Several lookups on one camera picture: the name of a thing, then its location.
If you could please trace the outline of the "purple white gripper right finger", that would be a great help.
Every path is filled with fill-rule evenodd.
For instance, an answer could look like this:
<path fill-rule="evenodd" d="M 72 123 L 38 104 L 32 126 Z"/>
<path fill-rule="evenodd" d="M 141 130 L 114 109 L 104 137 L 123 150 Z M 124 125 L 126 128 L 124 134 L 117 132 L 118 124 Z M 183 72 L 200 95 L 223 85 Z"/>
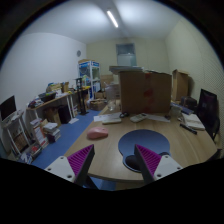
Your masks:
<path fill-rule="evenodd" d="M 182 166 L 169 155 L 159 155 L 138 144 L 135 145 L 134 154 L 145 184 L 160 180 L 182 169 Z"/>

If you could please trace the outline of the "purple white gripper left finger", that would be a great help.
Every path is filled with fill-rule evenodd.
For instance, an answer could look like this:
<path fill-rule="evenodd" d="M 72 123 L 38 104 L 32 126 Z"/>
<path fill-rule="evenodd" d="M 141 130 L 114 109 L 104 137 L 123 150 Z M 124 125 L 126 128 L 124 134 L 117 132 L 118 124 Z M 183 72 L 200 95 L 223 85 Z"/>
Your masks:
<path fill-rule="evenodd" d="M 89 145 L 68 157 L 59 156 L 46 168 L 46 171 L 69 182 L 83 186 L 94 155 L 94 145 Z"/>

